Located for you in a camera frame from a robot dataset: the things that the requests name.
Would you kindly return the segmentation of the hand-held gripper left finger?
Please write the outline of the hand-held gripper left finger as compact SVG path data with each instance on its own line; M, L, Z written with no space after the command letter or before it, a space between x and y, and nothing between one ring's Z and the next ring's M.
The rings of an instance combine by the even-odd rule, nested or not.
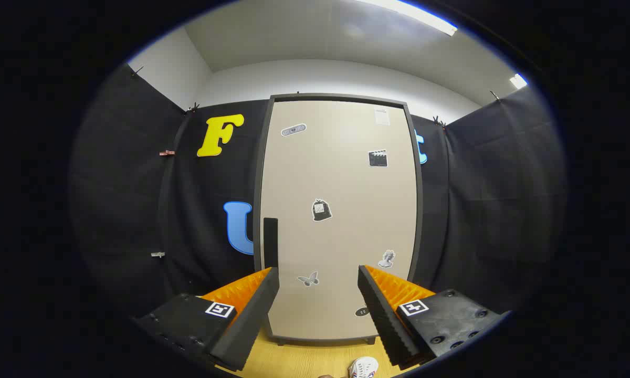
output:
M203 368L241 371L278 290L279 270L269 267L206 295L176 295L135 323Z

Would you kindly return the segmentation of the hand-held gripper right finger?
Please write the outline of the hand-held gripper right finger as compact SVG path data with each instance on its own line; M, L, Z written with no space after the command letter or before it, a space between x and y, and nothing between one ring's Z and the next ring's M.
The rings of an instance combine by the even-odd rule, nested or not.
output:
M398 368L440 364L508 320L454 289L432 292L360 265L358 288L390 363Z

